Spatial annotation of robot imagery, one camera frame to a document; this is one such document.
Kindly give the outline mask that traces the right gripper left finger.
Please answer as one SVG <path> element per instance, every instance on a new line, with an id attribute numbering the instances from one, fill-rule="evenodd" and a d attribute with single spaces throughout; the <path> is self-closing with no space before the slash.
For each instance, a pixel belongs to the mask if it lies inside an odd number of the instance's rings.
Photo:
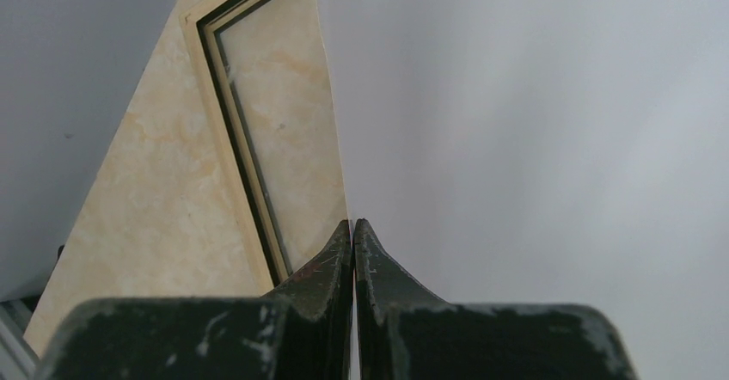
<path id="1" fill-rule="evenodd" d="M 260 297 L 99 298 L 63 320 L 38 379 L 346 379 L 350 224 Z"/>

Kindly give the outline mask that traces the wooden picture frame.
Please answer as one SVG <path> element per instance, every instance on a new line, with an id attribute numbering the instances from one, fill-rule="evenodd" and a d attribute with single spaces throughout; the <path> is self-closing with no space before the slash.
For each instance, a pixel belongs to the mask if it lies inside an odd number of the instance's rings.
<path id="1" fill-rule="evenodd" d="M 281 242 L 242 102 L 230 76 L 222 33 L 270 1 L 202 0 L 180 16 L 199 96 L 260 293 L 290 277 L 291 263 Z"/>

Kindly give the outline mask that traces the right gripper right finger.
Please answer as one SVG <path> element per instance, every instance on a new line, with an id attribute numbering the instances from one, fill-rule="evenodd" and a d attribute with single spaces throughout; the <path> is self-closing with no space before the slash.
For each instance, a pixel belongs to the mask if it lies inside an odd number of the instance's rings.
<path id="1" fill-rule="evenodd" d="M 582 304 L 449 303 L 360 218 L 353 232 L 364 379 L 634 379 L 622 339 Z"/>

